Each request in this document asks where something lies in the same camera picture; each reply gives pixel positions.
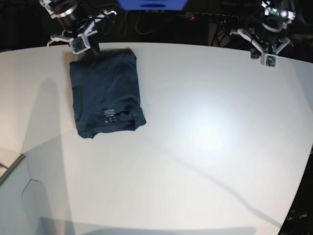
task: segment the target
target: white table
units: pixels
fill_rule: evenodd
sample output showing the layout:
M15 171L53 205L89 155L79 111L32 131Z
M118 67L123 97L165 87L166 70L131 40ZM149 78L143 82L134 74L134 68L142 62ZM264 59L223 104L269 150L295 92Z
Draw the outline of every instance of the white table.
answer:
M83 139L67 46L0 54L0 149L26 155L56 234L276 235L313 142L313 65L110 43L137 56L147 124Z

